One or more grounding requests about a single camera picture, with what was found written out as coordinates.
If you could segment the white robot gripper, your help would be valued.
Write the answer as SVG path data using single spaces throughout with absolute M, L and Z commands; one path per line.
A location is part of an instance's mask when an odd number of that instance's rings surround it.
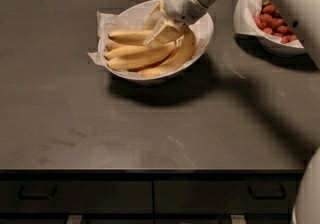
M 164 10 L 171 19 L 164 17 Z M 143 22 L 142 28 L 151 31 L 144 44 L 160 46 L 173 42 L 184 34 L 183 26 L 176 22 L 192 25 L 206 13 L 207 7 L 198 0 L 159 0 Z

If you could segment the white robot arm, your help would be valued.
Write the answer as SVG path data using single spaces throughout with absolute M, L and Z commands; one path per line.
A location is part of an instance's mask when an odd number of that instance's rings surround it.
M 144 21 L 144 28 L 153 32 L 145 44 L 158 46 L 177 38 L 183 25 L 192 25 L 207 13 L 217 0 L 161 0 Z M 271 0 L 282 17 L 302 39 L 305 51 L 319 68 L 319 0 Z M 305 169 L 292 212 L 292 224 L 319 224 L 320 222 L 320 155 L 319 140 L 309 142 L 318 147 Z

